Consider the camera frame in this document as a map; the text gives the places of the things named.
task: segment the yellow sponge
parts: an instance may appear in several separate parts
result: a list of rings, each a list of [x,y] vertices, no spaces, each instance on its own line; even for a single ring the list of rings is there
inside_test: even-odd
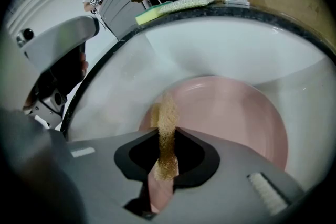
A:
[[[167,1],[162,4],[158,4],[155,6],[150,7],[149,9],[145,10],[143,13],[140,13],[135,19],[138,25],[142,25],[144,23],[149,22],[150,20],[154,20],[156,18],[159,18],[163,14],[159,14],[159,10],[163,5],[169,4],[172,1]]]

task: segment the finger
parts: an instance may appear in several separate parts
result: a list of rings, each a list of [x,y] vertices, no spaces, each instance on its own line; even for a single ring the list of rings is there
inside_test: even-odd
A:
[[[81,69],[82,70],[87,70],[88,67],[89,67],[89,63],[88,62],[84,61],[84,62],[81,63]]]
[[[86,54],[84,52],[80,53],[80,61],[84,62],[86,60]]]

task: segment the black countertop edge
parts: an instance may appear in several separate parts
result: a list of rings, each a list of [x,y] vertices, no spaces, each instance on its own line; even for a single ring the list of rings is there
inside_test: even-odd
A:
[[[84,81],[78,88],[75,96],[73,97],[68,110],[64,116],[61,132],[67,138],[67,130],[72,119],[73,112],[81,99],[82,95],[85,93],[87,87],[92,82],[96,74],[105,65],[105,63],[118,51],[127,41],[138,33],[153,28],[155,26],[167,24],[177,20],[206,17],[206,16],[226,16],[235,18],[252,19],[262,23],[267,23],[289,32],[292,32],[310,43],[314,44],[322,52],[324,52],[334,63],[336,63],[336,56],[333,51],[327,46],[327,44],[319,38],[317,35],[312,34],[310,31],[306,30],[299,24],[295,23],[290,17],[286,18],[285,15],[276,15],[274,13],[269,13],[258,8],[253,8],[249,6],[237,6],[237,5],[223,5],[223,4],[213,4],[202,8],[194,8],[182,10],[180,12],[171,13],[150,21],[146,24],[140,25],[136,29],[130,31],[125,35],[119,42],[117,42],[92,68],[92,70],[85,77]]]

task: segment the white wall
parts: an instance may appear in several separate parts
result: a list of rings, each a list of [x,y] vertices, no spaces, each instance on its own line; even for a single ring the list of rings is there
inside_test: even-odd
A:
[[[39,35],[52,26],[81,15],[92,15],[90,12],[84,11],[82,0],[53,0],[42,6],[25,24],[24,28],[29,27],[36,35]],[[97,36],[86,42],[89,70],[116,42],[115,36],[100,24]]]

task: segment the gold scrubber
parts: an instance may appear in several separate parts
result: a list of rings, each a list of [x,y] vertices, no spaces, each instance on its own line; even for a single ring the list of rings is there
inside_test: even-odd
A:
[[[159,159],[155,163],[156,180],[172,180],[178,175],[179,164],[175,155],[175,129],[179,120],[177,106],[171,95],[163,94],[161,104],[151,111],[151,126],[159,129]]]

